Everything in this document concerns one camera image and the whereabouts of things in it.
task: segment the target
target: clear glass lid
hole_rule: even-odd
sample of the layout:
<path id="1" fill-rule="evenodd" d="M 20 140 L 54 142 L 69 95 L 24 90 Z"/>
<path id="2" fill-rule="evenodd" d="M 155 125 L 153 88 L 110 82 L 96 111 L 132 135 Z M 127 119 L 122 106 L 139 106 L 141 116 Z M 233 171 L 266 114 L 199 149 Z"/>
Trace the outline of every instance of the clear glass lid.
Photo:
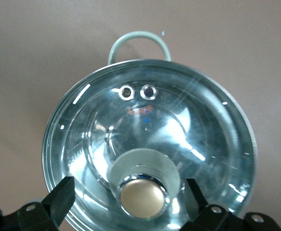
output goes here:
<path id="1" fill-rule="evenodd" d="M 180 175 L 179 192 L 156 218 L 127 215 L 114 197 L 110 171 L 134 149 L 166 155 Z M 170 231 L 188 220 L 184 179 L 194 178 L 209 202 L 237 215 L 249 200 L 256 143 L 240 106 L 219 84 L 186 66 L 127 61 L 82 79 L 52 114 L 43 142 L 48 190 L 75 177 L 67 220 L 77 230 Z"/>

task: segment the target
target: black clamp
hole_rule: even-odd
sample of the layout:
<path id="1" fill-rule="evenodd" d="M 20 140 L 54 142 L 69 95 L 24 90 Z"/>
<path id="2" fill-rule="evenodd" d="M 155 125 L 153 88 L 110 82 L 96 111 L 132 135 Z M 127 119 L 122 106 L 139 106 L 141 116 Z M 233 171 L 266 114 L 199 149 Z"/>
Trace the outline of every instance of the black clamp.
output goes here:
<path id="1" fill-rule="evenodd" d="M 262 213 L 247 213 L 240 219 L 219 205 L 209 205 L 194 179 L 186 180 L 186 207 L 190 217 L 180 231 L 281 231 L 278 224 Z"/>
<path id="2" fill-rule="evenodd" d="M 0 231 L 58 231 L 74 201 L 74 178 L 65 177 L 41 203 L 26 204 L 7 216 L 0 210 Z"/>

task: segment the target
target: glass lid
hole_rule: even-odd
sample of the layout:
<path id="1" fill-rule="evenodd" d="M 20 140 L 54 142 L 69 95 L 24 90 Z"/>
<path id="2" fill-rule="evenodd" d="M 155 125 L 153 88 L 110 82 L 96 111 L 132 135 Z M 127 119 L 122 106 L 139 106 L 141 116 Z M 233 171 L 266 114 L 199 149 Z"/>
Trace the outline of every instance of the glass lid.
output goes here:
<path id="1" fill-rule="evenodd" d="M 240 106 L 215 81 L 173 62 L 137 60 L 104 67 L 66 93 L 42 158 L 48 190 L 75 178 L 67 215 L 75 229 L 170 231 L 190 220 L 186 178 L 208 202 L 242 210 L 254 187 L 256 143 Z M 146 202 L 150 213 L 142 213 Z"/>

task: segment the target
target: table surface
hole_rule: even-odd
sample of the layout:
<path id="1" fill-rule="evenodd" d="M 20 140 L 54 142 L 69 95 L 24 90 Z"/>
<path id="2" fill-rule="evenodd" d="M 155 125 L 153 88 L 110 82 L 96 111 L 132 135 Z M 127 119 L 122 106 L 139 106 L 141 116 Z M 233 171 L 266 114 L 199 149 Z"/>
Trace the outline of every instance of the table surface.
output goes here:
<path id="1" fill-rule="evenodd" d="M 258 145 L 248 211 L 281 226 L 281 1 L 0 1 L 0 208 L 9 214 L 47 194 L 41 144 L 65 92 L 107 65 L 121 35 L 161 36 L 174 62 L 224 86 L 249 118 Z M 118 61 L 163 54 L 135 39 Z M 61 230 L 73 230 L 67 222 Z"/>

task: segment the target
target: handle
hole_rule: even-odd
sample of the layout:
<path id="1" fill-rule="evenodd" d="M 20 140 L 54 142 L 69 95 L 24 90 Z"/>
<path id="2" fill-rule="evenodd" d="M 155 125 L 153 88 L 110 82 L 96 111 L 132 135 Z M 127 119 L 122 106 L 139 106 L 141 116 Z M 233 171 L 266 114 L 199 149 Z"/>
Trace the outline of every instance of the handle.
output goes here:
<path id="1" fill-rule="evenodd" d="M 150 39 L 154 42 L 156 42 L 159 47 L 162 49 L 165 55 L 165 60 L 166 61 L 171 61 L 171 55 L 169 52 L 169 49 L 166 45 L 166 43 L 156 34 L 153 34 L 151 32 L 147 31 L 134 31 L 127 33 L 120 37 L 112 46 L 110 53 L 109 53 L 109 58 L 108 58 L 108 65 L 114 64 L 115 63 L 115 58 L 117 55 L 117 52 L 119 48 L 123 45 L 123 43 L 127 42 L 128 40 L 131 39 L 139 39 L 139 38 L 145 38 L 145 39 Z"/>

